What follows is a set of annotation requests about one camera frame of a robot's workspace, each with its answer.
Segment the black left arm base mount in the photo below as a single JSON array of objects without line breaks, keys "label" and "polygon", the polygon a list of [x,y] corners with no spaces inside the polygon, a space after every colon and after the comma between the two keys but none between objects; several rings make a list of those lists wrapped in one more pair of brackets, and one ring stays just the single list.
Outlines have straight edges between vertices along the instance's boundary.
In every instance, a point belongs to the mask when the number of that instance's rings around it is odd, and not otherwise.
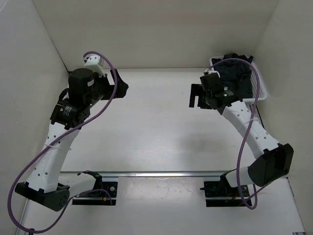
[{"label": "black left arm base mount", "polygon": [[96,191],[84,193],[81,196],[73,198],[71,204],[75,206],[115,206],[118,191],[117,177],[103,177],[102,189],[104,191]]}]

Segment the dark navy shorts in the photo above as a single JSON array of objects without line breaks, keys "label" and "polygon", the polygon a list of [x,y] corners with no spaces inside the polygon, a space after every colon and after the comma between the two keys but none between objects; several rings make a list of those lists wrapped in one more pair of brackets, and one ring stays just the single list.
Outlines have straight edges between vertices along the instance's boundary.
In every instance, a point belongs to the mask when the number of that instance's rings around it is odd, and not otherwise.
[{"label": "dark navy shorts", "polygon": [[225,87],[236,90],[241,98],[253,98],[250,67],[238,60],[230,60],[218,64],[214,70],[220,74]]}]

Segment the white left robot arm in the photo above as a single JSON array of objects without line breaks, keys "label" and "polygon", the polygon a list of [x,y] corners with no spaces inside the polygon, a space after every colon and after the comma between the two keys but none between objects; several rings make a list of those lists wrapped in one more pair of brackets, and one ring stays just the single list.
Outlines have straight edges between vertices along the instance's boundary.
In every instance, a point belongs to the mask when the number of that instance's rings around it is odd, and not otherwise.
[{"label": "white left robot arm", "polygon": [[123,98],[128,84],[116,69],[110,71],[117,82],[111,85],[106,73],[90,69],[75,69],[68,77],[68,87],[58,98],[50,117],[48,136],[44,150],[25,182],[17,183],[15,192],[53,211],[60,211],[72,196],[102,192],[100,174],[90,170],[73,178],[59,177],[70,147],[81,130],[81,124],[90,116],[91,108],[100,100]]}]

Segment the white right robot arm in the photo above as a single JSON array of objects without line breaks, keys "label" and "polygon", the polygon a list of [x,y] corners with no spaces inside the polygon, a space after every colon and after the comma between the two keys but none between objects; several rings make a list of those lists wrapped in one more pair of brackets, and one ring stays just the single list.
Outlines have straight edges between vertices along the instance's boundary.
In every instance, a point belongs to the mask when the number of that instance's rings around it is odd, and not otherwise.
[{"label": "white right robot arm", "polygon": [[217,72],[206,72],[200,81],[200,84],[191,85],[189,106],[217,110],[240,133],[255,157],[250,166],[220,176],[221,193],[230,196],[239,185],[263,187],[286,176],[294,154],[291,145],[281,144],[252,119],[252,113],[238,92],[226,90]]}]

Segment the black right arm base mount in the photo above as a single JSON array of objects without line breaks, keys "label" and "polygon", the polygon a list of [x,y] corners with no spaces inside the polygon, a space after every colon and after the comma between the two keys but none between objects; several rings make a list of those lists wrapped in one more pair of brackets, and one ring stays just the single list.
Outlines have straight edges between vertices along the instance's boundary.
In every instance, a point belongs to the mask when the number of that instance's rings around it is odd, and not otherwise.
[{"label": "black right arm base mount", "polygon": [[204,181],[206,207],[244,207],[238,188],[227,189],[221,181]]}]

